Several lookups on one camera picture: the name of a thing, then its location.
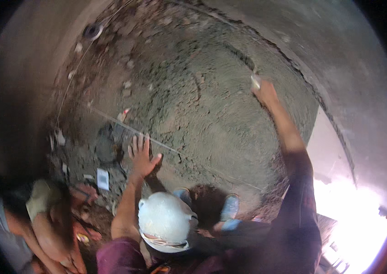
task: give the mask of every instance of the fingers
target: fingers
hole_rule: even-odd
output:
[[[134,155],[133,155],[133,148],[129,145],[128,146],[128,155],[130,156],[130,159],[134,159]]]
[[[156,157],[153,157],[152,160],[151,160],[151,164],[153,166],[157,165],[158,162],[160,162],[160,159],[162,158],[162,154],[159,153]]]
[[[137,147],[137,136],[133,136],[133,152],[136,155],[139,152],[139,148]]]
[[[145,143],[143,144],[143,150],[149,153],[149,133],[146,134]]]
[[[143,150],[143,134],[139,135],[139,151]]]

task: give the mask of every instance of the blue sneaker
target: blue sneaker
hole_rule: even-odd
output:
[[[232,193],[227,195],[224,201],[223,210],[219,215],[219,220],[225,222],[234,219],[239,211],[239,196]]]
[[[187,188],[178,188],[175,189],[173,194],[180,198],[186,205],[192,208],[192,198],[189,189]]]

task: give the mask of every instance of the soil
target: soil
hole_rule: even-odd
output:
[[[115,2],[98,21],[120,5]],[[196,7],[213,16],[144,0],[116,14],[92,44],[77,41],[82,51],[72,49],[57,77],[63,91],[58,105],[65,96],[59,126],[66,145],[51,157],[68,165],[70,184],[106,169],[110,191],[99,190],[97,205],[113,211],[131,169],[124,155],[134,133],[87,105],[113,118],[128,109],[126,125],[180,153],[152,144],[153,152],[164,157],[143,196],[188,187],[207,228],[225,195],[233,192],[241,199],[240,218],[260,215],[271,221],[287,179],[273,122],[251,94],[250,75],[255,71],[274,83],[305,142],[317,101],[289,60],[256,31],[200,3]],[[65,94],[71,71],[76,73]],[[59,168],[54,165],[57,177],[62,176]]]

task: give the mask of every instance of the worker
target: worker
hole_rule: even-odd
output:
[[[60,185],[33,183],[28,217],[15,213],[0,197],[0,251],[18,274],[87,273],[73,237],[71,198]]]
[[[158,262],[157,265],[147,269],[139,248],[141,233],[143,234],[143,227],[139,227],[139,200],[145,176],[153,171],[162,155],[150,158],[148,135],[145,139],[141,135],[138,141],[134,137],[133,145],[129,148],[133,169],[111,224],[112,241],[97,253],[99,274],[315,272],[321,256],[322,243],[315,210],[313,170],[305,143],[289,114],[279,102],[272,83],[261,80],[259,89],[252,91],[258,101],[267,108],[276,125],[289,178],[289,189],[277,218],[271,225],[233,218],[220,221],[211,233],[217,235],[217,239],[223,243],[226,235],[229,241],[233,236],[235,242],[241,245],[239,248],[232,248],[232,245],[229,245],[229,249],[222,254],[208,257],[192,255],[190,260],[184,258],[182,261]],[[187,213],[186,218],[194,219],[194,214],[187,208],[184,209]],[[167,216],[161,217],[161,220],[168,219]],[[152,229],[145,228],[145,231],[152,233]],[[184,230],[184,233],[183,236],[189,238],[188,230]],[[157,238],[156,240],[159,240],[159,236],[146,235],[147,238]]]

